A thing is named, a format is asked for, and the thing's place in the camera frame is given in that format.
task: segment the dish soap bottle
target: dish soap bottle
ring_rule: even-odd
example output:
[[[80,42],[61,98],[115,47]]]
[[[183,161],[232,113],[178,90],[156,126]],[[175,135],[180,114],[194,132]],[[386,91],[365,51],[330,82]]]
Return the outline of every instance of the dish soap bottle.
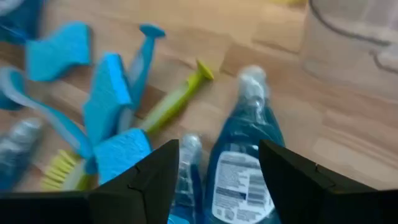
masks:
[[[180,144],[178,179],[171,214],[190,224],[203,223],[203,191],[199,173],[201,150],[197,134],[184,135]]]
[[[30,164],[43,124],[37,118],[24,119],[0,137],[0,192],[12,190]]]
[[[260,168],[261,139],[284,146],[266,74],[252,65],[240,72],[238,102],[210,154],[205,223],[280,223]]]

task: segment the lime green handle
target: lime green handle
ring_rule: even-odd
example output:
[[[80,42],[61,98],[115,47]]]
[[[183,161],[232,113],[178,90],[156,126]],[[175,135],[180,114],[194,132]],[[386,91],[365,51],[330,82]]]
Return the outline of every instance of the lime green handle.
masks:
[[[198,69],[188,77],[176,90],[165,96],[147,115],[140,128],[148,134],[159,130],[168,120],[172,119],[187,103],[191,96],[205,80],[213,80],[214,76],[200,61]]]

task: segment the sponge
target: sponge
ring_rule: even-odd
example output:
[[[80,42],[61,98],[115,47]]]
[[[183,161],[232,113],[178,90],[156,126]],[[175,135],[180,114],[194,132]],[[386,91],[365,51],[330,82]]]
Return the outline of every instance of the sponge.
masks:
[[[132,128],[94,148],[99,184],[122,174],[150,154],[152,148],[141,129]]]
[[[120,111],[131,104],[118,54],[106,53],[95,68],[90,99],[83,105],[87,135],[93,146],[116,132]]]
[[[26,70],[33,81],[51,82],[74,65],[89,65],[90,29],[82,22],[70,22],[44,40],[26,45]]]

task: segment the clear plastic container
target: clear plastic container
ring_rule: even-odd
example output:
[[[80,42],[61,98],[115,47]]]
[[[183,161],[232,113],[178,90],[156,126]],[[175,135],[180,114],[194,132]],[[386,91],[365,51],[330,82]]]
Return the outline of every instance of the clear plastic container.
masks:
[[[398,1],[309,0],[307,11],[307,72],[398,99]]]

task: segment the plastic bottle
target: plastic bottle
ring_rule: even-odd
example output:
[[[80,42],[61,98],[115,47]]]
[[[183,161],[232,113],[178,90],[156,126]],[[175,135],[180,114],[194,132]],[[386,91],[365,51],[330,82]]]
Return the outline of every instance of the plastic bottle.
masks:
[[[0,139],[0,191],[11,190],[30,164],[34,144],[40,137],[42,122],[22,120]]]
[[[171,214],[191,224],[203,223],[203,191],[199,165],[201,141],[196,134],[186,134],[180,144],[180,164]]]
[[[238,102],[210,155],[205,223],[280,223],[258,160],[261,139],[284,146],[266,74],[252,65],[240,72]]]

